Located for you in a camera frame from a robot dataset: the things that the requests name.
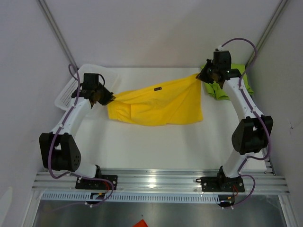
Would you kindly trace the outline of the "lime green shorts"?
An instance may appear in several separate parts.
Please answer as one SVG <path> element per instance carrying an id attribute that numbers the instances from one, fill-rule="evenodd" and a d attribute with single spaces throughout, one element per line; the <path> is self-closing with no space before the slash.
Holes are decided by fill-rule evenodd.
<path id="1" fill-rule="evenodd" d="M 246 69 L 245 65 L 243 64 L 232 64 L 232 69 L 238 69 L 240 73 L 243 73 Z M 247 89 L 250 96 L 254 94 L 254 91 L 250 87 L 247 79 L 247 75 L 245 74 L 243 76 L 243 84 L 245 85 L 245 88 Z M 219 84 L 216 82 L 213 82 L 212 84 L 208 84 L 204 82 L 204 87 L 208 95 L 215 98 L 216 100 L 222 101 L 222 100 L 230 100 L 228 95 L 224 92 L 223 89 L 220 88 Z"/>

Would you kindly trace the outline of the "yellow shorts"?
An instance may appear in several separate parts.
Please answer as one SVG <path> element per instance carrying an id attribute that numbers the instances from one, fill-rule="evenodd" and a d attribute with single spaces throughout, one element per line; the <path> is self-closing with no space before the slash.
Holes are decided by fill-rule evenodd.
<path id="1" fill-rule="evenodd" d="M 144 126 L 192 124 L 203 120 L 201 82 L 196 75 L 129 90 L 108 104 L 110 120 Z"/>

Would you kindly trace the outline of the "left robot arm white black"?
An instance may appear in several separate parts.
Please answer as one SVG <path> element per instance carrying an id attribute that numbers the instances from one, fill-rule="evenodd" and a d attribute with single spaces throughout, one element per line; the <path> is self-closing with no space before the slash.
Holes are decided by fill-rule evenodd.
<path id="1" fill-rule="evenodd" d="M 103 178 L 97 174 L 97 165 L 82 159 L 75 136 L 95 104 L 105 106 L 114 99 L 101 74 L 84 73 L 82 82 L 77 75 L 77 87 L 71 94 L 67 111 L 51 132 L 42 133 L 39 137 L 43 166 L 54 179 L 75 174 L 86 177 L 86 184 L 92 189 L 102 185 Z"/>

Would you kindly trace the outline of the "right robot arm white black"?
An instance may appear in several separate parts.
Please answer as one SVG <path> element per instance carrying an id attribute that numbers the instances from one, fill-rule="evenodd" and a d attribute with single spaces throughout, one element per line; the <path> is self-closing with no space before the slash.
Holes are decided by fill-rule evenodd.
<path id="1" fill-rule="evenodd" d="M 229 97 L 239 124 L 232 134 L 233 151 L 226 163 L 220 167 L 215 177 L 198 178 L 204 192 L 232 192 L 234 186 L 244 191 L 241 171 L 249 159 L 269 145 L 273 127 L 271 116 L 265 116 L 250 97 L 241 73 L 232 68 L 229 51 L 215 50 L 213 59 L 208 59 L 196 79 L 211 83 L 216 82 Z"/>

